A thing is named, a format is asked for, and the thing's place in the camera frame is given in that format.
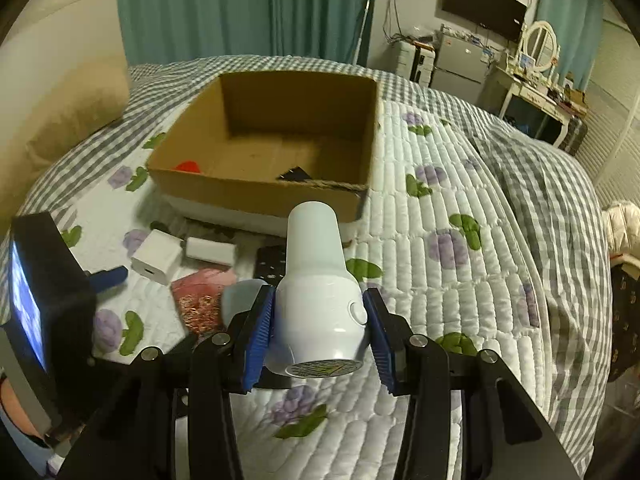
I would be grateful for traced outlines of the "grey checkered bed sheet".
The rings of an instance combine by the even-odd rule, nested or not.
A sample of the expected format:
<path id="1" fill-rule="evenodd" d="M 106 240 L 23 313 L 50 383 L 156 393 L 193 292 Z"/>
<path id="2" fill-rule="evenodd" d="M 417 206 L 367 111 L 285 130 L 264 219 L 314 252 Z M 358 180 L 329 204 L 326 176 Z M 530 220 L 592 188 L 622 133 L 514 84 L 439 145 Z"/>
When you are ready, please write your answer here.
<path id="1" fill-rule="evenodd" d="M 22 211 L 50 211 L 55 220 L 155 131 L 164 137 L 209 81 L 250 70 L 356 73 L 355 66 L 294 56 L 216 56 L 134 66 L 122 121 L 53 165 L 32 187 Z M 550 403 L 542 412 L 583 474 L 603 410 L 612 339 L 608 242 L 589 177 L 573 157 L 460 99 L 380 70 L 370 70 L 369 77 L 378 83 L 380 103 L 395 101 L 457 120 L 506 196 L 532 252 L 548 316 Z"/>

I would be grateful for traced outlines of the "white puffy jacket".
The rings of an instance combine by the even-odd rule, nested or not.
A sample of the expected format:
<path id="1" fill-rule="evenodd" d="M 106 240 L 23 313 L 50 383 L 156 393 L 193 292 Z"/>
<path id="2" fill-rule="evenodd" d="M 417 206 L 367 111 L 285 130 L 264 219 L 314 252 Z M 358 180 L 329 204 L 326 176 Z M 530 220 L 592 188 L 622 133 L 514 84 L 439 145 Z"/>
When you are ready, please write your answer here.
<path id="1" fill-rule="evenodd" d="M 639 266 L 639 207 L 622 200 L 602 211 L 602 219 L 612 264 Z"/>

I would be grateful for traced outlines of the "black remote control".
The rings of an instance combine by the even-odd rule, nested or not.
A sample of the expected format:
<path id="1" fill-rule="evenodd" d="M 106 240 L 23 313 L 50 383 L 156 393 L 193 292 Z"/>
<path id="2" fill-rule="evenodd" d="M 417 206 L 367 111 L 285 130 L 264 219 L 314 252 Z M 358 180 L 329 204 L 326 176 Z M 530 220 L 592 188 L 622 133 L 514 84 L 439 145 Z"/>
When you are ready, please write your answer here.
<path id="1" fill-rule="evenodd" d="M 284 245 L 265 246 L 257 249 L 253 278 L 259 278 L 277 287 L 284 278 L 286 248 Z"/>

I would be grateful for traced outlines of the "black rectangular box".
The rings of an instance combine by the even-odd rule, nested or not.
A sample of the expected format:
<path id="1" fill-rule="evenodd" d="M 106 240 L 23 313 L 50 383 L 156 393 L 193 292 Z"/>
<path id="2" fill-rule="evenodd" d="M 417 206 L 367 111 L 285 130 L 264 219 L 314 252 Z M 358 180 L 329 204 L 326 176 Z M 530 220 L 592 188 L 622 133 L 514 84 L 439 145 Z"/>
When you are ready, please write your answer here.
<path id="1" fill-rule="evenodd" d="M 280 176 L 277 176 L 277 179 L 279 181 L 286 181 L 286 182 L 312 181 L 312 177 L 309 174 L 307 174 L 306 171 L 303 170 L 303 168 L 300 168 L 299 166 L 286 170 L 283 174 L 280 174 Z"/>

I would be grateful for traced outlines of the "green curtain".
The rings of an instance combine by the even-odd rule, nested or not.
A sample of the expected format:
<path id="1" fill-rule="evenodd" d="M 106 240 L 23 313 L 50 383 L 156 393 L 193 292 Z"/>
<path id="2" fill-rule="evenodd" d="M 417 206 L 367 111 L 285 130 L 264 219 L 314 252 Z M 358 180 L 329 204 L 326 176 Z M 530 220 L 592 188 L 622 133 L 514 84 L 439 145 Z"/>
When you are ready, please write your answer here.
<path id="1" fill-rule="evenodd" d="M 117 0 L 127 60 L 298 55 L 351 63 L 367 0 Z M 359 63 L 368 53 L 371 0 Z"/>
<path id="2" fill-rule="evenodd" d="M 574 87 L 585 90 L 602 36 L 604 0 L 538 0 L 536 20 L 554 29 L 561 47 L 556 71 L 563 81 L 568 73 Z"/>

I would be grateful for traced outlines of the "green curtain left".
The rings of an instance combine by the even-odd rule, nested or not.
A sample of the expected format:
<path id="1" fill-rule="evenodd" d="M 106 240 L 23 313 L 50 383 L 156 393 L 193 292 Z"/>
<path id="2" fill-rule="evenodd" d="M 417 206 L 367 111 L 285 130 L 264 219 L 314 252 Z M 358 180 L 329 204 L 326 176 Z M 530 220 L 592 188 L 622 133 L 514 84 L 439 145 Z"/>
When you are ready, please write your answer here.
<path id="1" fill-rule="evenodd" d="M 117 0 L 127 60 L 298 55 L 351 63 L 367 0 Z M 371 0 L 359 63 L 368 53 Z"/>

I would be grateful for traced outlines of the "white floral quilted mat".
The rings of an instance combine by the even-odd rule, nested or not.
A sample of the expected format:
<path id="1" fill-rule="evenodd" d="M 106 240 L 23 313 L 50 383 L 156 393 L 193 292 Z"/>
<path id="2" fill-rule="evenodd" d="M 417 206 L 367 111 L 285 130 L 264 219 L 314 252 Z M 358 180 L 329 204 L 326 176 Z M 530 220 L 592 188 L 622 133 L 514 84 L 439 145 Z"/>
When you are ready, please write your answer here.
<path id="1" fill-rule="evenodd" d="M 550 403 L 550 337 L 532 252 L 457 120 L 395 101 L 378 106 L 373 176 L 345 250 L 362 288 L 375 287 L 412 329 L 461 352 L 499 353 L 541 411 Z M 89 272 L 129 266 L 149 232 L 212 238 L 180 216 L 146 172 L 161 131 L 79 195 L 55 220 Z M 288 390 L 231 400 L 249 479 L 388 479 L 408 402 L 374 362 Z"/>

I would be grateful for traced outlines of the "black wall television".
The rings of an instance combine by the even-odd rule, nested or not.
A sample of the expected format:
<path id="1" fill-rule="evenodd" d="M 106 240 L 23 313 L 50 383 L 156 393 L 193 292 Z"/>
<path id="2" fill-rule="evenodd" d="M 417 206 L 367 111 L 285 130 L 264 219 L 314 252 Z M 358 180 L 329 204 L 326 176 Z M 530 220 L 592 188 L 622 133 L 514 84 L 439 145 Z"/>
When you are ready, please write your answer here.
<path id="1" fill-rule="evenodd" d="M 518 42 L 527 8 L 518 0 L 442 0 L 442 10 Z"/>

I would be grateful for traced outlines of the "white square charger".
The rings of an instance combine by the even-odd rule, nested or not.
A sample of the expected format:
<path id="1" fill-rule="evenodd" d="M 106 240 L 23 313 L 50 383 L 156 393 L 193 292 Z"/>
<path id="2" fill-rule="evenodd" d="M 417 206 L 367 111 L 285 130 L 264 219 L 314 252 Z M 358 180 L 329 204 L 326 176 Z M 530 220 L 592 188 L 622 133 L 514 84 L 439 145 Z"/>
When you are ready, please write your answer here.
<path id="1" fill-rule="evenodd" d="M 182 240 L 153 230 L 131 257 L 132 270 L 144 278 L 167 286 L 182 260 Z"/>

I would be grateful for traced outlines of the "white oval vanity mirror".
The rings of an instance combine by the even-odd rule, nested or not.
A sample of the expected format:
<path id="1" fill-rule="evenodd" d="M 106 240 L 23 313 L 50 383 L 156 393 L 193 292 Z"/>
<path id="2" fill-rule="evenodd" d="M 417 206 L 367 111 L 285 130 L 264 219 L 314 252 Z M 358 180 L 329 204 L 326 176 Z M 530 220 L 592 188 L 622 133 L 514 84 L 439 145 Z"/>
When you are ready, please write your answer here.
<path id="1" fill-rule="evenodd" d="M 560 46 L 549 22 L 536 21 L 528 26 L 518 45 L 518 67 L 542 73 L 558 62 Z"/>

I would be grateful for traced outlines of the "white power bank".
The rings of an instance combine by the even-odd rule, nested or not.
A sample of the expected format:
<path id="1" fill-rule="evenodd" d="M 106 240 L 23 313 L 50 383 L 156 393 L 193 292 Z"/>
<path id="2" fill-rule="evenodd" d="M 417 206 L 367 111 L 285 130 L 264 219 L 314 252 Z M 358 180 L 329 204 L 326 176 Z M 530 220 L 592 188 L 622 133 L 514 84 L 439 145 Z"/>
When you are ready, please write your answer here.
<path id="1" fill-rule="evenodd" d="M 186 256 L 217 266 L 233 266 L 235 246 L 230 243 L 204 240 L 204 238 L 188 237 L 186 239 Z"/>

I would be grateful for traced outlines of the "white bottle red cap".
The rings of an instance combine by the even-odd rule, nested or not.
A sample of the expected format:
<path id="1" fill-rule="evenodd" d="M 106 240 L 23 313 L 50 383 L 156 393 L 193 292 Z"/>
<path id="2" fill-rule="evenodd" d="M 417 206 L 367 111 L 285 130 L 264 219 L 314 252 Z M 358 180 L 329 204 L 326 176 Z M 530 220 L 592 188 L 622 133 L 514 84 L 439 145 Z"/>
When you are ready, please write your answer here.
<path id="1" fill-rule="evenodd" d="M 180 164 L 174 167 L 174 170 L 182 171 L 182 172 L 190 172 L 190 174 L 201 173 L 200 166 L 198 166 L 198 163 L 194 162 L 194 160 L 185 160 L 184 162 L 180 162 Z"/>

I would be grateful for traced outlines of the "white vanity table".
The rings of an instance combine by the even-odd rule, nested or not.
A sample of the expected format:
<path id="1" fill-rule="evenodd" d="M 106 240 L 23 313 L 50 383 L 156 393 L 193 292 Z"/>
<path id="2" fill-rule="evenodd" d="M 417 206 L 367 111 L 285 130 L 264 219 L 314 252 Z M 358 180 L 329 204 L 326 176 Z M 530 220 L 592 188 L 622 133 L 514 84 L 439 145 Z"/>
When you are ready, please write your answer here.
<path id="1" fill-rule="evenodd" d="M 570 120 L 573 117 L 570 110 L 555 102 L 546 94 L 539 92 L 524 80 L 494 64 L 485 78 L 483 89 L 476 105 L 486 110 L 486 112 L 504 119 L 514 100 L 523 101 L 544 114 L 544 119 L 534 135 L 535 139 L 542 139 L 544 128 L 546 128 L 550 119 L 560 125 L 560 130 L 555 139 L 553 141 L 549 140 L 550 144 L 555 148 L 559 148 L 566 139 L 568 130 L 570 130 Z"/>

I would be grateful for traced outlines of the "red patterned wallet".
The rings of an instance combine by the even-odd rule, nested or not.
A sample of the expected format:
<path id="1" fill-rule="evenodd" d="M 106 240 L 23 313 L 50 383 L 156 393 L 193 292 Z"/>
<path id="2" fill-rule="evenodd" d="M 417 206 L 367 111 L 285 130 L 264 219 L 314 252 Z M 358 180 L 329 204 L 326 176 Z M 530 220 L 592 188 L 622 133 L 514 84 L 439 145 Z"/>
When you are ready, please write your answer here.
<path id="1" fill-rule="evenodd" d="M 231 269 L 205 268 L 170 284 L 172 299 L 190 333 L 201 336 L 224 331 L 221 297 L 235 283 L 236 275 Z"/>

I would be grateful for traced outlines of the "tan pillow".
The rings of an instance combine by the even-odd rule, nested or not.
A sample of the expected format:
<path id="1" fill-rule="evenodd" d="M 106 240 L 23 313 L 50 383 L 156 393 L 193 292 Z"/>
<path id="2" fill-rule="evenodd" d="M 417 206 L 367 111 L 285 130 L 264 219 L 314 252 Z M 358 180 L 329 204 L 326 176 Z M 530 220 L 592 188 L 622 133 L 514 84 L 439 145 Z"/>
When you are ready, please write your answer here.
<path id="1" fill-rule="evenodd" d="M 1 145 L 1 232 L 35 182 L 72 148 L 122 119 L 130 96 L 127 65 L 116 58 L 69 72 Z"/>

